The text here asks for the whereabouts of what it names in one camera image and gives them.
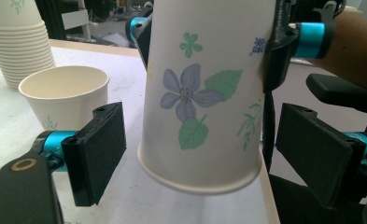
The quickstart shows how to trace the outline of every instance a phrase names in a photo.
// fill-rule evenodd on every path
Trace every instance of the small blue flower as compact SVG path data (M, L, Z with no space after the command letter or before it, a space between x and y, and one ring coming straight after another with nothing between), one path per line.
M176 106L177 118L181 121L196 117L193 102L201 107L210 107L224 100L224 95L218 91L201 90L201 65L192 64L184 69L180 83L171 69L165 70L163 74L163 86L169 90L161 99L160 106L170 109Z

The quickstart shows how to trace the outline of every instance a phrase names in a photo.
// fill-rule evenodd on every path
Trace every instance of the paper cup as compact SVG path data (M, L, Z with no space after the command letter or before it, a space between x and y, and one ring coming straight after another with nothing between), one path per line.
M138 157L189 193L231 192L261 169L261 62L275 1L226 3L156 0L153 11Z
M42 29L42 30L40 30L38 32L35 32L33 34L24 34L24 35L12 35L12 34L6 34L6 33L1 32L0 33L0 40L10 41L10 43L11 43L11 42L19 42L19 41L22 41L22 40L25 40L25 39L30 39L30 38L37 38L37 37L44 36L44 35L49 37L48 32L47 32L46 29Z
M37 25L23 27L0 27L0 35L32 35L46 28L46 24L41 21Z
M11 39L5 39L0 38L0 45L4 45L5 47L16 47L21 44L31 44L36 45L38 44L38 41L49 41L49 36L47 35L47 32L43 33L43 35L38 35L34 37L26 37L26 38L11 38Z
M0 0L0 27L34 26L40 22L35 0Z
M107 104L108 75L93 67L63 66L25 78L20 93L45 130L80 130Z

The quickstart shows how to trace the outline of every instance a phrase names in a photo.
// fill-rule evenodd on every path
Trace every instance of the cup rim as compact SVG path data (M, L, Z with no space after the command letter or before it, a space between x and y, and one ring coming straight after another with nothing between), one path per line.
M21 42L23 41L31 41L32 38L39 38L39 37L47 37L49 38L47 30L41 31L40 34L35 33L32 35L22 35L22 36L16 36L16 35L0 35L0 41L2 42L8 42L8 43L14 43L14 42Z
M28 62L7 62L4 61L3 59L0 59L0 63L2 65L5 66L14 66L16 67L26 67L26 66L34 66L34 65L38 65L38 64L43 64L43 63L51 63L54 62L54 58L52 55L48 55L47 57L38 59L38 60L32 60L32 61L28 61Z
M27 57L27 58L22 58L22 57L9 57L9 55L0 55L0 60L1 61L16 61L19 63L26 63L26 62L30 62L30 61L34 61L34 60L38 60L38 59L45 59L47 57L49 57L50 55L52 55L52 52L45 52L45 53L41 53L41 54L36 54L36 56L32 56L32 57Z
M38 40L23 42L23 43L0 43L0 48L8 48L8 49L17 49L17 48L27 48L27 47L37 47L39 45L43 45L45 43L49 43L49 39L40 38Z
M1 36L19 36L19 35L33 35L39 32L47 31L46 26L39 27L38 29L26 30L26 31L0 31Z
M6 27L2 26L0 27L0 31L2 32L15 32L15 31L27 31L27 30L35 30L39 27L44 26L44 21L41 21L39 24L31 25L31 26L19 26L19 27Z
M6 67L5 65L2 65L0 64L0 69L3 71L6 71L6 72L9 72L9 73L35 73L39 70L44 70L44 69L47 69L47 68L52 68L52 67L55 67L55 62L52 61L52 62L45 62L45 63L42 63L40 64L39 66L29 66L28 68L14 68L14 69L11 69L11 68L8 68Z
M41 57L45 54L50 54L52 51L50 49L35 49L25 51L23 54L10 54L10 51L0 51L1 58L19 58L19 59L33 59Z
M65 96L65 97L58 97L58 98L56 98L56 97L36 97L36 96L33 96L33 95L30 95L30 94L26 93L23 90L23 85L25 85L25 83L28 80L30 80L31 78L34 78L36 76L39 76L39 74L41 75L42 73L47 72L49 70L58 70L58 69L75 68L75 67L92 69L92 70L96 70L97 72L101 72L101 74L105 75L106 80L105 80L104 83L102 83L100 86L98 86L94 90L86 91L86 92L81 92L79 94L72 94L72 95ZM77 97L87 95L89 93L95 93L95 92L101 91L104 88L104 86L107 86L107 84L108 84L109 81L110 81L110 76L105 71L103 71L103 70L101 70L99 68L95 68L95 67L91 67L91 66L85 66L85 65L67 65L67 66L59 66L59 67L53 67L53 68L49 68L49 69L44 69L42 71L38 71L38 72L35 72L35 73L31 74L30 76L24 78L23 81L21 81L21 83L20 83L20 85L18 87L18 90L19 90L19 92L23 96L25 96L26 98L31 99L31 100L36 100L36 101L66 101L66 100L72 100L72 99L75 99Z
M41 44L40 46L30 46L30 47L16 47L14 48L14 50L12 50L12 48L4 48L4 47L0 47L0 52L9 52L9 53L13 53L16 52L15 54L26 54L29 51L33 50L35 52L39 52L41 50L44 49L48 49L49 48L49 42L44 42L44 44Z

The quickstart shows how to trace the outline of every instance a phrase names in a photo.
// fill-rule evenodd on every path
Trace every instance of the table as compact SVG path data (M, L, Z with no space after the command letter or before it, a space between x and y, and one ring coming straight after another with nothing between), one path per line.
M53 179L65 223L279 223L265 167L244 189L217 196L177 192L151 179L136 157L141 140L146 70L136 49L51 40L56 66L88 65L110 75L108 102L122 102L127 149L101 202L75 207L67 173ZM0 71L0 167L26 153L42 127Z

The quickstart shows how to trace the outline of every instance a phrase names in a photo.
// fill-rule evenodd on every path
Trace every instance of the flower pattern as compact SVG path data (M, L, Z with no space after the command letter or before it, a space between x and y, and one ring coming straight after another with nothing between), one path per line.
M201 45L195 43L195 41L197 41L198 39L197 34L190 35L189 33L185 33L184 39L186 40L187 43L180 43L180 49L186 50L187 58L191 58L193 50L197 52L200 52L203 50L203 47Z
M160 106L171 109L176 106L177 118L181 121L196 118L195 102L201 107L210 107L218 102L224 101L224 94L212 90L200 90L201 65L192 64L184 69L180 82L171 69L165 70L163 74L163 86L169 90L161 99Z

